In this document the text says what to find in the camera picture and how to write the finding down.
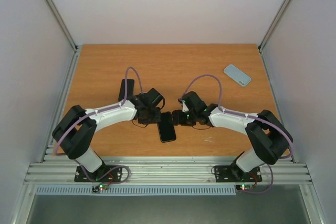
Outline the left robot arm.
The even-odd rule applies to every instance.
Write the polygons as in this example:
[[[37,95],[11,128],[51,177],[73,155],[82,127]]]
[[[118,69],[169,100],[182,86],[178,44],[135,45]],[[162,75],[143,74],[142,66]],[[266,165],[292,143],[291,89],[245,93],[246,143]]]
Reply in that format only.
[[[64,154],[76,161],[90,180],[97,182],[107,176],[107,166],[91,148],[94,134],[114,124],[137,120],[145,126],[161,121],[159,104],[165,98],[156,89],[128,96],[111,105],[95,109],[83,109],[79,105],[70,108],[52,132],[56,141],[55,154],[61,148]]]

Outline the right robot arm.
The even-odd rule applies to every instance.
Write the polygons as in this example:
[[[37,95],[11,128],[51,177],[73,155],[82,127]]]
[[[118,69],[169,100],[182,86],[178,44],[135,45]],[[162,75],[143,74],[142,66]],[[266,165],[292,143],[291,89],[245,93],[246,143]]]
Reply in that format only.
[[[184,94],[179,103],[182,108],[172,112],[173,125],[193,127],[198,123],[229,129],[248,137],[251,149],[236,157],[229,168],[236,181],[245,179],[258,166],[275,164],[287,150],[293,150],[292,136],[268,110],[243,113],[218,104],[207,105],[194,91]]]

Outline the light blue phone case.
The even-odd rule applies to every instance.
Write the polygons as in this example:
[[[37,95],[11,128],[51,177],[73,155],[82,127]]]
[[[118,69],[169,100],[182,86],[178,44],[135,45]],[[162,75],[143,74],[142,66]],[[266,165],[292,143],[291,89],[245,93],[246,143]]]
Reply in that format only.
[[[242,72],[233,64],[229,64],[227,67],[225,67],[223,72],[242,87],[245,87],[251,82],[251,77]]]

